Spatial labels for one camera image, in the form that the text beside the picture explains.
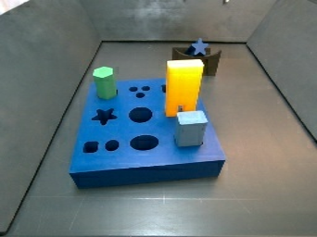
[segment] orange block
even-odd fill
[[[165,71],[165,117],[175,117],[182,111],[194,111],[203,74],[200,59],[167,61]]]

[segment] circular hole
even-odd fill
[[[105,150],[112,152],[117,149],[119,147],[119,142],[116,140],[109,140],[107,143],[105,143]]]
[[[149,86],[147,86],[147,85],[143,86],[143,87],[141,87],[141,90],[143,90],[143,91],[149,91]]]
[[[135,86],[129,87],[128,91],[132,92],[132,93],[136,92],[137,91],[137,87],[135,87]]]
[[[139,123],[148,121],[152,115],[152,111],[147,107],[136,107],[128,113],[129,119]]]
[[[144,97],[144,94],[143,94],[143,93],[136,93],[136,97],[137,97],[137,98],[143,98],[143,97]]]
[[[129,145],[135,150],[147,151],[153,149],[159,144],[159,139],[151,135],[141,135],[135,137]]]

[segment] navy star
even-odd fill
[[[116,119],[117,117],[112,115],[113,109],[103,110],[97,109],[96,110],[96,116],[92,118],[92,120],[99,120],[101,125],[105,125],[108,120]]]
[[[194,55],[195,56],[204,56],[206,55],[206,48],[208,47],[208,44],[203,43],[202,38],[198,39],[198,41],[195,43],[191,44],[191,46],[194,47]]]

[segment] small round hole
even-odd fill
[[[143,93],[136,93],[136,97],[137,97],[137,98],[143,98],[143,97],[144,97],[144,94],[143,94]]]
[[[128,91],[132,92],[132,93],[136,92],[137,91],[137,87],[135,87],[135,86],[129,87]]]
[[[105,143],[105,150],[112,152],[117,149],[119,147],[119,142],[116,140],[109,140]]]
[[[141,87],[141,90],[145,91],[145,92],[149,91],[149,86],[147,86],[147,85],[143,86],[143,87]]]

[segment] light blue cube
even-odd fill
[[[204,112],[178,112],[175,120],[175,144],[178,146],[202,145],[208,120]]]

